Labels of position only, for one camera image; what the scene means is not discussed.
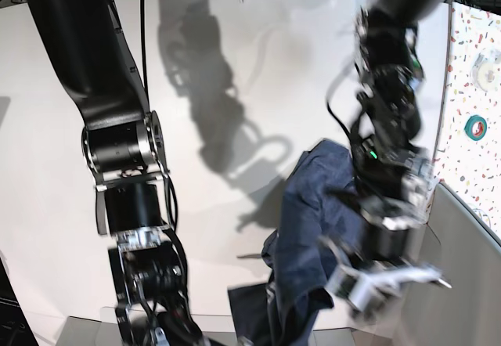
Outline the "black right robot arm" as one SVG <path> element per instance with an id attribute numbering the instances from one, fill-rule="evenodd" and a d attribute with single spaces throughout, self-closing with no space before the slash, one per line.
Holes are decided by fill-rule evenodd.
<path id="1" fill-rule="evenodd" d="M 27 0 L 59 82 L 84 121 L 125 345 L 207 345 L 189 308 L 177 200 L 145 67 L 137 67 L 114 0 Z"/>

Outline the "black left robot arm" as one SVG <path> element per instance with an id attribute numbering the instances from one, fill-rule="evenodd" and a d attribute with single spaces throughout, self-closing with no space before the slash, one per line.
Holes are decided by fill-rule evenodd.
<path id="1" fill-rule="evenodd" d="M 361 135 L 359 119 L 346 128 L 356 190 L 326 193 L 365 226 L 357 247 L 331 246 L 338 262 L 333 290 L 444 283 L 439 269 L 405 259 L 412 232 L 426 221 L 431 180 L 429 154 L 413 142 L 421 128 L 417 96 L 425 78 L 416 52 L 418 24 L 443 1 L 375 0 L 358 16 L 359 116 L 370 120 L 373 132 Z"/>

